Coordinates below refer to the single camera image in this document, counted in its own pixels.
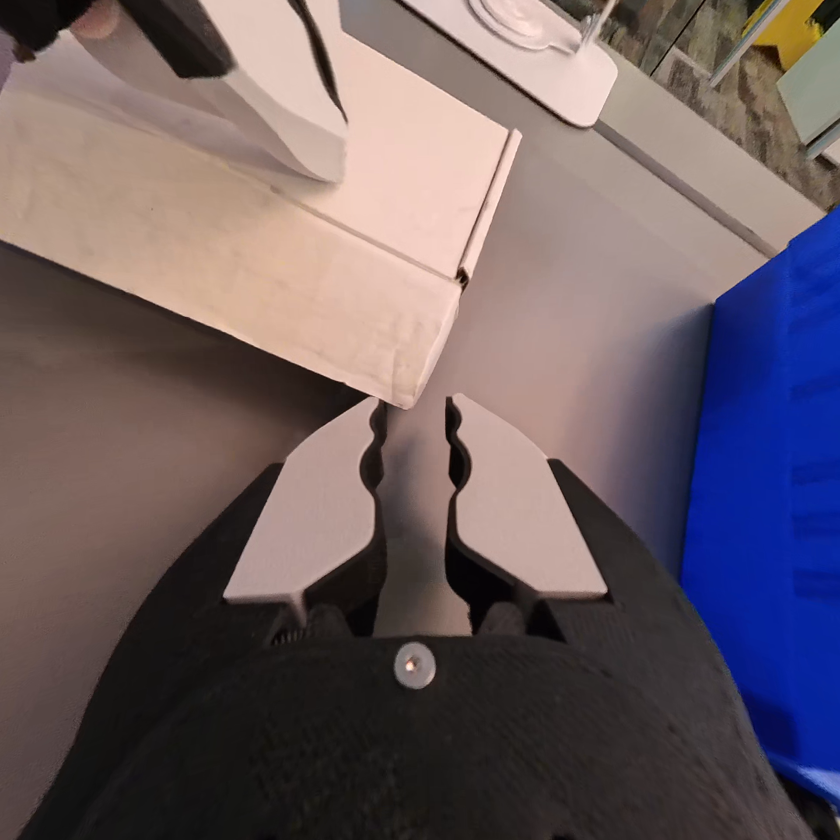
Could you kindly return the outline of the yellow box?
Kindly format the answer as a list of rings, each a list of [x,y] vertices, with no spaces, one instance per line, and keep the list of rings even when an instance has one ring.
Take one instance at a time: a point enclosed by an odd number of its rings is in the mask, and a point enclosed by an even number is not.
[[[783,71],[811,49],[837,20],[833,2],[790,1],[753,44],[773,49]]]

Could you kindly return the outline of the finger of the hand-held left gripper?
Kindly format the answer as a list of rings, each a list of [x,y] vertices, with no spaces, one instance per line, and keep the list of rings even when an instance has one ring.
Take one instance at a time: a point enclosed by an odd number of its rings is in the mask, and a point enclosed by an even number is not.
[[[225,119],[279,164],[343,179],[349,135],[334,69],[337,2],[200,2],[234,57],[223,77],[179,78],[127,16],[102,40],[73,37],[133,89]]]

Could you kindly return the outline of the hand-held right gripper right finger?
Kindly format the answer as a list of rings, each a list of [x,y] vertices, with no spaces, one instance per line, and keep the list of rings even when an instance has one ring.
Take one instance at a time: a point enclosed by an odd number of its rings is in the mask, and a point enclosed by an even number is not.
[[[447,583],[477,634],[497,604],[525,627],[550,602],[596,602],[608,587],[541,448],[465,394],[445,406]]]

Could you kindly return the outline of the white cabinet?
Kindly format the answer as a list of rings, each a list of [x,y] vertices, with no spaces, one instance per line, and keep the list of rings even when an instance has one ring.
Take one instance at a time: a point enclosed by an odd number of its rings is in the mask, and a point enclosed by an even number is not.
[[[777,83],[810,160],[839,166],[839,31],[829,29]]]

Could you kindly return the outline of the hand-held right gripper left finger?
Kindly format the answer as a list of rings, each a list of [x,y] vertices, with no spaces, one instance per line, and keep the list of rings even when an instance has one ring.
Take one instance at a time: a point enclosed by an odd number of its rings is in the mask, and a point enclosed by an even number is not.
[[[300,627],[338,608],[371,636],[387,575],[382,449],[387,406],[367,397],[295,447],[224,589],[227,604],[282,604]]]

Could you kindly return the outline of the clear drinking glass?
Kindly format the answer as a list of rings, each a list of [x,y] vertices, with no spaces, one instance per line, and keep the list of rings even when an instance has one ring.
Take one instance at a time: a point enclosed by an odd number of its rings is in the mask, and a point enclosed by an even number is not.
[[[575,55],[595,44],[617,1],[606,2],[581,28],[540,1],[468,1],[467,5],[491,33],[513,46]]]

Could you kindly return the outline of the blue plastic bin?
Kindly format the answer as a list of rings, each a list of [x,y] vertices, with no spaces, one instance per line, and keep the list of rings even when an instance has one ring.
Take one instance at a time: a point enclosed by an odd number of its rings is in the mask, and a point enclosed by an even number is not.
[[[839,210],[715,302],[681,584],[773,767],[839,805]]]

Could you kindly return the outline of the white rounded tray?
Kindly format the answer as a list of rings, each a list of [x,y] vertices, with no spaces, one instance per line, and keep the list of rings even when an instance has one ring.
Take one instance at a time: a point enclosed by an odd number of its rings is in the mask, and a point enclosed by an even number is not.
[[[520,49],[491,33],[467,2],[403,5],[557,118],[583,130],[595,125],[617,79],[616,63],[601,47],[600,36],[575,55]]]

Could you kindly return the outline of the person's left hand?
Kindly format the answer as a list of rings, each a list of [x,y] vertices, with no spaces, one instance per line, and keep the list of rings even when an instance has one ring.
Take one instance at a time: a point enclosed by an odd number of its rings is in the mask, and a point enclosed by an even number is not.
[[[107,39],[118,28],[122,17],[120,1],[93,1],[69,26],[69,30],[77,39]]]

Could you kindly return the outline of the white cardboard box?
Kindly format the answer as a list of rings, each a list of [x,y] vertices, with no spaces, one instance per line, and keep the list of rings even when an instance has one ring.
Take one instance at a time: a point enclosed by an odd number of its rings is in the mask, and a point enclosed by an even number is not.
[[[5,244],[415,404],[519,131],[343,31],[333,61],[345,168],[340,182],[319,182],[225,119],[133,89],[69,30],[30,60],[2,36],[13,59],[2,90]]]

